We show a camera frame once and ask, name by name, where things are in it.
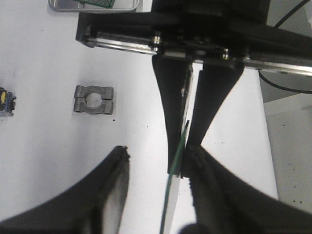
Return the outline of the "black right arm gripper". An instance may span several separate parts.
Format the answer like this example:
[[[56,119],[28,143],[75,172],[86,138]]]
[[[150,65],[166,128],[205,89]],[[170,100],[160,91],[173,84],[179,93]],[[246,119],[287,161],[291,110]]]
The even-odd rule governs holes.
[[[201,145],[245,67],[311,75],[312,39],[267,25],[269,7],[268,0],[155,0],[149,12],[81,12],[76,40],[88,47],[153,55],[169,171],[185,124],[191,62],[204,64],[186,148]]]

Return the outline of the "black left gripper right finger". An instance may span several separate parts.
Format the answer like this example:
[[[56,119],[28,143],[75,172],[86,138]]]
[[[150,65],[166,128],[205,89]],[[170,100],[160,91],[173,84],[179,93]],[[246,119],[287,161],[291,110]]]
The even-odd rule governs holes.
[[[181,234],[310,234],[312,215],[252,187],[201,146],[185,151],[195,223]]]

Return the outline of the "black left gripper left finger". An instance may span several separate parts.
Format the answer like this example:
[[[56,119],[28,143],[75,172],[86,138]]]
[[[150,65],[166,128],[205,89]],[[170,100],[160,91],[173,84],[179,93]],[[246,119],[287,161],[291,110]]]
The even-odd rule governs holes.
[[[130,156],[116,146],[87,176],[47,202],[0,223],[2,234],[117,234],[126,203]]]

